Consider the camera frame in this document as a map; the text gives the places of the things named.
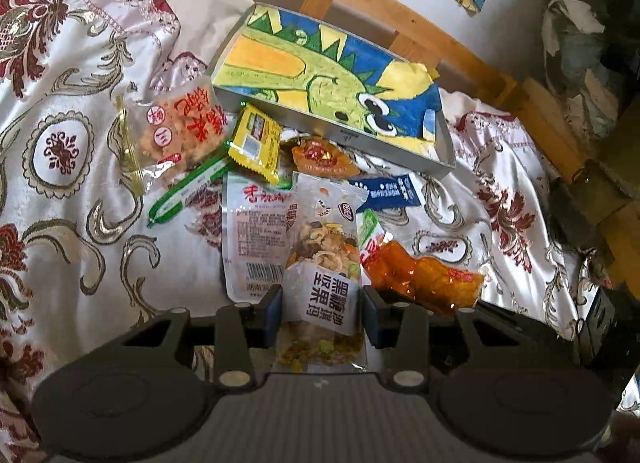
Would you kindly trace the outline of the orange spicy tofu packet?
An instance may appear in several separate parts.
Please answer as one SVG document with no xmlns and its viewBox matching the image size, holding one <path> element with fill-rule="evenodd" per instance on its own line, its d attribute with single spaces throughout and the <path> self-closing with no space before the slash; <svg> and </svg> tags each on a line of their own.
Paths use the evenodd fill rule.
<svg viewBox="0 0 640 463">
<path fill-rule="evenodd" d="M 360 263 L 371 287 L 391 291 L 442 316 L 473 308 L 484 277 L 445 265 L 435 257 L 412 257 L 370 209 L 357 215 Z"/>
</svg>

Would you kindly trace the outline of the mixed nuts clear bag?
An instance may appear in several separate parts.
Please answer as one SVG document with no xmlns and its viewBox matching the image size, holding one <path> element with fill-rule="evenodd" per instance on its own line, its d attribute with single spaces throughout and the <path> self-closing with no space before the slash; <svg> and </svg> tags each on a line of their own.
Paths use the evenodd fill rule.
<svg viewBox="0 0 640 463">
<path fill-rule="evenodd" d="M 357 210 L 368 191 L 296 172 L 292 192 L 277 364 L 349 371 L 360 365 L 364 344 Z"/>
</svg>

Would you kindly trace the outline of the white kelp snack pouch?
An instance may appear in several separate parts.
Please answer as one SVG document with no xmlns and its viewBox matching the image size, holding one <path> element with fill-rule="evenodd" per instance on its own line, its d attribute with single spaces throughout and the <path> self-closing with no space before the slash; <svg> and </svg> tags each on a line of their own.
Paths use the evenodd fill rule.
<svg viewBox="0 0 640 463">
<path fill-rule="evenodd" d="M 256 304 L 282 281 L 288 257 L 286 213 L 292 193 L 243 171 L 222 184 L 222 264 L 235 303 Z"/>
</svg>

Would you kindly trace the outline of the green sausage stick packet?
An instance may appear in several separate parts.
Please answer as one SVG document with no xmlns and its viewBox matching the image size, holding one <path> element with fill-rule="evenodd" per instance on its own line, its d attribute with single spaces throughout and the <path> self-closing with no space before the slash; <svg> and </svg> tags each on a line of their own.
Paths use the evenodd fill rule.
<svg viewBox="0 0 640 463">
<path fill-rule="evenodd" d="M 150 208 L 146 225 L 149 228 L 173 220 L 186 207 L 186 202 L 209 183 L 221 178 L 231 167 L 228 148 L 198 166 L 190 174 L 169 188 Z"/>
</svg>

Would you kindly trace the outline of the blue white stick packet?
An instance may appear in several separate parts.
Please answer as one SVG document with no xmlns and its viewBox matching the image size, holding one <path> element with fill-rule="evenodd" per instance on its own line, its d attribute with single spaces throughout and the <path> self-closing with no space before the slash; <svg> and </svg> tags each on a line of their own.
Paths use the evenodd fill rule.
<svg viewBox="0 0 640 463">
<path fill-rule="evenodd" d="M 364 212 L 367 209 L 372 212 L 381 212 L 381 210 L 421 205 L 420 195 L 410 175 L 355 178 L 349 179 L 348 183 L 368 191 L 367 200 L 358 208 L 358 212 Z"/>
</svg>

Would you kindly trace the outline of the clear rice cracker bag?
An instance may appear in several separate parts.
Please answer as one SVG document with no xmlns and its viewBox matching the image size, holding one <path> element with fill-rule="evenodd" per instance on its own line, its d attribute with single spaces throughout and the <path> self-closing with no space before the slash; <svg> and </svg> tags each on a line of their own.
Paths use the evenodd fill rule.
<svg viewBox="0 0 640 463">
<path fill-rule="evenodd" d="M 212 157 L 224 143 L 229 119 L 206 75 L 134 102 L 116 98 L 122 131 L 122 177 L 134 194 L 193 170 Z"/>
</svg>

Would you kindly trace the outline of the yellow snack bar packet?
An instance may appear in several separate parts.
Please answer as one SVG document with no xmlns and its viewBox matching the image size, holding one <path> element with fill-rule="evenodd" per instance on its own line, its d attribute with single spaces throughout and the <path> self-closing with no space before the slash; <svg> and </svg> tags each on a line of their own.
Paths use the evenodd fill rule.
<svg viewBox="0 0 640 463">
<path fill-rule="evenodd" d="M 255 105 L 241 103 L 228 154 L 238 165 L 278 184 L 281 125 Z"/>
</svg>

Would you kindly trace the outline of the brown orange snack packet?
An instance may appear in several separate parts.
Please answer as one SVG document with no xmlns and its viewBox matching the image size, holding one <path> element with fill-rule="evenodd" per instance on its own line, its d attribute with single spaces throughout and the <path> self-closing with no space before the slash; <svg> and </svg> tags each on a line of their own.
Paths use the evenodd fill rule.
<svg viewBox="0 0 640 463">
<path fill-rule="evenodd" d="M 300 138 L 292 148 L 292 157 L 297 170 L 305 175 L 329 179 L 350 179 L 360 175 L 354 161 L 323 138 Z"/>
</svg>

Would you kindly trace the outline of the floral satin bed cover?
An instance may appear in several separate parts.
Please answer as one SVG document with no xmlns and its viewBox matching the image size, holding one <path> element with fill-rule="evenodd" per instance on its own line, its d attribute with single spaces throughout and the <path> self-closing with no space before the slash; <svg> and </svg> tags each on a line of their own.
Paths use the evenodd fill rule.
<svg viewBox="0 0 640 463">
<path fill-rule="evenodd" d="M 234 160 L 168 223 L 151 206 L 190 174 L 134 194 L 122 177 L 116 98 L 149 101 L 160 31 L 130 0 L 1 0 L 1 456 L 7 462 L 593 462 L 620 461 L 639 436 L 637 372 L 605 383 L 613 413 L 597 446 L 569 457 L 500 457 L 454 435 L 426 401 L 384 387 L 383 353 L 361 323 L 360 365 L 292 372 L 277 340 L 250 353 L 259 385 L 222 397 L 204 424 L 140 460 L 47 454 L 32 398 L 52 373 L 174 308 L 211 317 L 235 303 L 222 264 L 222 184 Z M 553 164 L 512 114 L 439 88 L 456 166 L 445 177 L 282 127 L 277 188 L 299 172 L 292 148 L 323 138 L 360 169 L 355 178 L 410 175 L 418 207 L 374 212 L 416 258 L 484 277 L 479 303 L 549 327 L 572 346 L 599 287 L 569 266 L 552 235 Z"/>
</svg>

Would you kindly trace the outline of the floral curtain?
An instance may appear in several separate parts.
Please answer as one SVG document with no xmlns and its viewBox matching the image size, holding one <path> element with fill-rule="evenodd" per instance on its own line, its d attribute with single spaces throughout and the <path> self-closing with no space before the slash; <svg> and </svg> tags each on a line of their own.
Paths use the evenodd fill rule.
<svg viewBox="0 0 640 463">
<path fill-rule="evenodd" d="M 639 0 L 547 0 L 541 36 L 548 90 L 593 148 L 639 97 Z"/>
</svg>

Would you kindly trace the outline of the grey metal tray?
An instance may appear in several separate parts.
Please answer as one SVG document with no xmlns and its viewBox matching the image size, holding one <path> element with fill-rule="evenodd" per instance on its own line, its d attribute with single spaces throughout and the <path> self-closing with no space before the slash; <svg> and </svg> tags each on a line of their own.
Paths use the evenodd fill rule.
<svg viewBox="0 0 640 463">
<path fill-rule="evenodd" d="M 436 178 L 456 166 L 436 70 L 327 22 L 254 4 L 207 73 L 224 106 Z"/>
</svg>

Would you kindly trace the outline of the white pillow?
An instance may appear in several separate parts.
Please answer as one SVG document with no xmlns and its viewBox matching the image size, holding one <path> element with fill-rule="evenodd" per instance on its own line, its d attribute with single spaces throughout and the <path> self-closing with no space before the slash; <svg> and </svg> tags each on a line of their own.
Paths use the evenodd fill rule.
<svg viewBox="0 0 640 463">
<path fill-rule="evenodd" d="M 152 61 L 149 92 L 180 87 L 204 75 L 254 0 L 130 0 L 142 20 L 160 31 L 162 51 Z"/>
</svg>

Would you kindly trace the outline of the wooden bed frame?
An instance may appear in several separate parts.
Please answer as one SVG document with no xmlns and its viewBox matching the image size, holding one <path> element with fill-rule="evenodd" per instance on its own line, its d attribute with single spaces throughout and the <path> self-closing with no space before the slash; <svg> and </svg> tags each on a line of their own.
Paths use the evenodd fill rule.
<svg viewBox="0 0 640 463">
<path fill-rule="evenodd" d="M 555 105 L 550 94 L 533 79 L 517 82 L 496 71 L 460 42 L 397 0 L 304 0 L 299 10 L 322 19 L 334 2 L 389 25 L 394 37 L 388 48 L 398 56 L 424 61 L 428 65 L 445 64 L 469 79 L 478 99 L 508 111 L 520 120 L 539 151 L 566 182 L 577 180 L 593 165 L 593 159 L 579 150 L 568 131 L 553 123 Z"/>
</svg>

